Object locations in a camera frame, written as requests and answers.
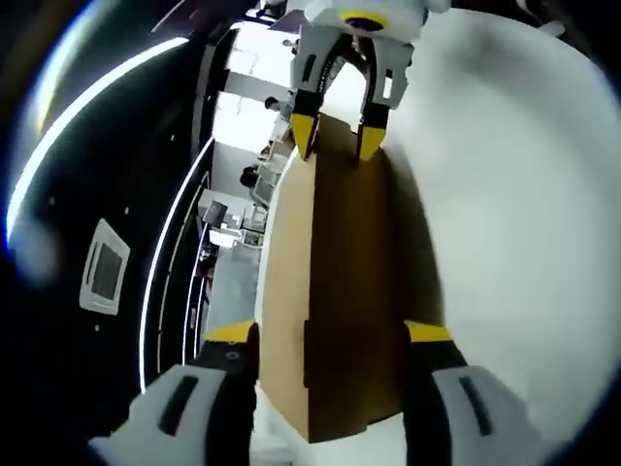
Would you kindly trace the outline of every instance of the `brown cardboard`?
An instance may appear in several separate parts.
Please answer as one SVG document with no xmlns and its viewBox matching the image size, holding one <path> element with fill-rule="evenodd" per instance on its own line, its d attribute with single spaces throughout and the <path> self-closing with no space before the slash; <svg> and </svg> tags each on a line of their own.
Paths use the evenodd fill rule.
<svg viewBox="0 0 621 466">
<path fill-rule="evenodd" d="M 402 281 L 383 152 L 322 116 L 316 155 L 283 176 L 267 248 L 260 382 L 310 442 L 401 410 Z"/>
</svg>

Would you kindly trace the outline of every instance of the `person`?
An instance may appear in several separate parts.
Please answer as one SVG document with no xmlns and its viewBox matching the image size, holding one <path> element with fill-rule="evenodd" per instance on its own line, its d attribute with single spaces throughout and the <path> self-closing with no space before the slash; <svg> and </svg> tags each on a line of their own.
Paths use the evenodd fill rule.
<svg viewBox="0 0 621 466">
<path fill-rule="evenodd" d="M 287 123 L 291 121 L 291 114 L 293 113 L 293 94 L 290 92 L 291 98 L 287 101 L 279 101 L 276 97 L 270 96 L 265 100 L 265 108 L 273 112 L 279 112 L 280 117 Z"/>
<path fill-rule="evenodd" d="M 256 183 L 259 181 L 259 166 L 258 165 L 250 165 L 249 167 L 245 167 L 242 175 L 240 176 L 240 183 L 252 190 Z"/>
<path fill-rule="evenodd" d="M 289 39 L 285 39 L 284 41 L 282 41 L 282 44 L 285 47 L 291 48 L 291 53 L 293 53 L 294 55 L 298 54 L 298 47 L 300 46 L 300 39 L 297 39 L 295 42 L 290 41 Z"/>
</svg>

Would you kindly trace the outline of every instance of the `led light strip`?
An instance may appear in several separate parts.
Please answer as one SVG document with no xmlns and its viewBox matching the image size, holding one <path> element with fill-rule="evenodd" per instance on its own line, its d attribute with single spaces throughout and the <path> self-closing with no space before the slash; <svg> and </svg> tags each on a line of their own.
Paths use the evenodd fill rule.
<svg viewBox="0 0 621 466">
<path fill-rule="evenodd" d="M 201 256 L 201 246 L 203 245 L 203 241 L 205 240 L 205 233 L 209 230 L 210 227 L 208 225 L 203 226 L 203 233 L 201 234 L 201 240 L 198 244 L 198 251 L 196 252 L 196 260 L 194 261 L 194 268 L 192 269 L 192 276 L 190 277 L 190 286 L 187 289 L 187 302 L 185 303 L 185 319 L 183 321 L 183 346 L 181 347 L 181 364 L 185 365 L 185 345 L 186 334 L 187 334 L 187 321 L 190 313 L 190 298 L 192 296 L 192 285 L 194 285 L 194 277 L 196 276 L 196 269 L 198 268 L 198 259 Z"/>
<path fill-rule="evenodd" d="M 155 277 L 155 269 L 157 268 L 157 263 L 159 262 L 159 255 L 162 252 L 162 247 L 164 246 L 164 241 L 166 240 L 166 235 L 168 234 L 168 229 L 171 226 L 171 221 L 173 221 L 173 216 L 175 216 L 175 212 L 177 211 L 177 207 L 179 206 L 179 202 L 185 190 L 187 189 L 187 185 L 189 184 L 194 172 L 198 168 L 201 163 L 201 160 L 207 153 L 207 149 L 213 144 L 213 138 L 210 138 L 207 143 L 203 146 L 199 154 L 197 155 L 192 167 L 189 172 L 185 176 L 185 180 L 183 180 L 183 184 L 181 185 L 179 192 L 177 193 L 177 197 L 171 206 L 171 210 L 166 217 L 166 221 L 164 222 L 164 226 L 162 227 L 162 231 L 159 234 L 159 240 L 157 240 L 157 246 L 155 247 L 155 252 L 153 253 L 153 259 L 151 260 L 151 267 L 148 271 L 147 277 L 147 286 L 145 287 L 145 298 L 143 300 L 143 310 L 140 317 L 140 334 L 138 337 L 138 372 L 140 375 L 140 390 L 142 393 L 145 393 L 147 390 L 147 381 L 145 377 L 145 332 L 147 328 L 147 311 L 148 311 L 148 299 L 151 294 L 151 288 L 153 287 L 153 278 Z"/>
<path fill-rule="evenodd" d="M 203 311 L 203 293 L 205 293 L 205 284 L 206 284 L 206 280 L 203 279 L 203 281 L 201 282 L 201 294 L 200 294 L 200 298 L 198 301 L 198 310 L 196 313 L 196 325 L 194 326 L 194 358 L 196 358 L 196 356 L 198 356 L 198 335 L 199 333 L 201 333 L 200 331 L 200 326 L 201 326 L 201 316 L 202 316 L 202 311 Z"/>
<path fill-rule="evenodd" d="M 26 197 L 28 188 L 34 179 L 37 170 L 48 154 L 51 146 L 53 146 L 69 123 L 71 123 L 71 121 L 84 109 L 84 107 L 86 107 L 93 99 L 95 99 L 95 97 L 97 97 L 112 83 L 122 78 L 134 68 L 137 68 L 143 63 L 151 60 L 155 56 L 179 47 L 187 42 L 187 39 L 177 37 L 129 58 L 127 61 L 121 63 L 111 72 L 97 80 L 65 109 L 61 116 L 52 124 L 48 132 L 41 139 L 39 145 L 34 149 L 28 159 L 28 162 L 26 162 L 21 175 L 19 176 L 19 180 L 17 180 L 16 187 L 13 191 L 13 195 L 11 196 L 11 202 L 9 203 L 9 209 L 7 211 L 7 245 L 11 241 L 11 234 L 13 233 L 13 228 L 16 224 L 17 215 L 19 214 L 23 200 Z"/>
</svg>

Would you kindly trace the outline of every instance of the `black wall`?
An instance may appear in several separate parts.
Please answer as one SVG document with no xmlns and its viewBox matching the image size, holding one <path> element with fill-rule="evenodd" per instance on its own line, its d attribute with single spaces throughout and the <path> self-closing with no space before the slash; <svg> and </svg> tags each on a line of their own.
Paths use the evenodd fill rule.
<svg viewBox="0 0 621 466">
<path fill-rule="evenodd" d="M 85 437 L 109 435 L 127 419 L 139 392 L 145 284 L 192 161 L 189 131 L 201 52 L 194 44 L 168 51 L 97 97 L 52 147 L 28 193 L 24 212 L 55 238 L 60 263 L 54 280 L 26 290 L 23 338 L 37 342 L 26 356 L 49 385 L 50 399 Z M 101 217 L 131 249 L 117 316 L 79 306 L 82 269 Z M 12 241 L 19 237 L 16 227 Z"/>
</svg>

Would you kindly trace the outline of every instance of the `white surface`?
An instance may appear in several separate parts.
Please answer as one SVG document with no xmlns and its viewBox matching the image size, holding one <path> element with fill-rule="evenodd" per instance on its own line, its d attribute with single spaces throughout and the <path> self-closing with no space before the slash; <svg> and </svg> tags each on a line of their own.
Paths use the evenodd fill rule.
<svg viewBox="0 0 621 466">
<path fill-rule="evenodd" d="M 621 352 L 618 108 L 577 51 L 459 10 L 431 17 L 408 77 L 384 147 L 405 194 L 416 178 L 446 325 L 547 441 L 568 441 Z M 363 93 L 346 67 L 324 111 L 356 126 Z M 404 464 L 400 422 L 368 434 L 311 447 L 315 464 Z"/>
</svg>

